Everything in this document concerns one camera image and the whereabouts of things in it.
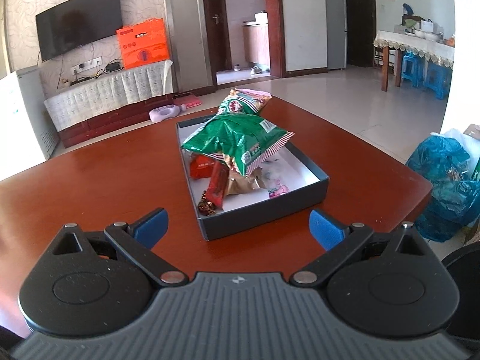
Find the power outlet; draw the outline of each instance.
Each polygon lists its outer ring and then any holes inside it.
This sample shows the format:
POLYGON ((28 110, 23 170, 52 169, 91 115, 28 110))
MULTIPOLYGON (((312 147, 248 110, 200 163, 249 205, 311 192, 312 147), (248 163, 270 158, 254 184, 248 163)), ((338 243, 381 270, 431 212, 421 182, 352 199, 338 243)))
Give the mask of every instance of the power outlet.
POLYGON ((102 65, 102 57, 98 57, 95 59, 91 59, 90 61, 83 62, 76 66, 71 67, 71 73, 73 75, 81 73, 83 71, 87 71, 89 69, 93 69, 102 65))

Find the wallpaper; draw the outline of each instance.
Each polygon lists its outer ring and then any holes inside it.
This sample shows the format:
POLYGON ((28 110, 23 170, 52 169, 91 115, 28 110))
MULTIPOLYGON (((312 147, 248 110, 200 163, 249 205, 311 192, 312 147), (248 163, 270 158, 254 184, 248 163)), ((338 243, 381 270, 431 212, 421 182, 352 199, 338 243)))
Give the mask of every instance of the wallpaper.
MULTIPOLYGON (((6 33, 10 60, 14 70, 37 64, 40 51, 35 15, 67 0, 6 0, 6 33)), ((165 17, 164 0, 120 0, 124 25, 140 23, 150 17, 165 17)), ((104 67, 112 59, 120 57, 116 36, 98 40, 62 56, 42 63, 39 61, 40 77, 47 98, 57 93, 57 83, 62 78, 72 78, 71 67, 96 57, 102 57, 104 67)), ((92 75, 95 69, 80 75, 92 75)))

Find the wall-mounted tv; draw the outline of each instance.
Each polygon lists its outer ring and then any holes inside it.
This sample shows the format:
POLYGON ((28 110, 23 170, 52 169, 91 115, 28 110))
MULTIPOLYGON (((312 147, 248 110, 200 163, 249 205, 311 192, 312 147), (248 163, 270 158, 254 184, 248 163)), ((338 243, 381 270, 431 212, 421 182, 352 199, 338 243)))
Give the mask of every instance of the wall-mounted tv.
POLYGON ((120 0, 69 0, 35 18, 42 61, 115 35, 123 27, 120 0))

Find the red candy wrapper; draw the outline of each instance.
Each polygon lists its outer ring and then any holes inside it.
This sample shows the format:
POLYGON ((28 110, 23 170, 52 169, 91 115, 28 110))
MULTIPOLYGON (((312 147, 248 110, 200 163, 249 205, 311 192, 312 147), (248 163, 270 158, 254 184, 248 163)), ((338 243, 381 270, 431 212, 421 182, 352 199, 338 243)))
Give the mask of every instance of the red candy wrapper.
POLYGON ((192 179, 207 179, 212 176, 215 160, 205 155, 194 155, 190 162, 192 179))
POLYGON ((230 169, 224 163, 215 161, 213 166, 212 178, 208 185, 205 197, 212 202, 219 210, 223 207, 223 197, 229 181, 230 169))

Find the blue plastic stool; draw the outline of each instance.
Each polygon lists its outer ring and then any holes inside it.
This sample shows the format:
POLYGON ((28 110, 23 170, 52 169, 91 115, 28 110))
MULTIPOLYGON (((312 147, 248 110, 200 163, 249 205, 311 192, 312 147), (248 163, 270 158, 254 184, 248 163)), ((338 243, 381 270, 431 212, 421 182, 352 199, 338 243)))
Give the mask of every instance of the blue plastic stool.
POLYGON ((423 60, 409 52, 403 57, 402 78, 410 80, 412 87, 419 88, 423 81, 423 60))
POLYGON ((434 90, 438 99, 443 100, 445 95, 450 92, 451 80, 452 69, 445 66, 439 66, 433 62, 428 63, 425 87, 434 90))

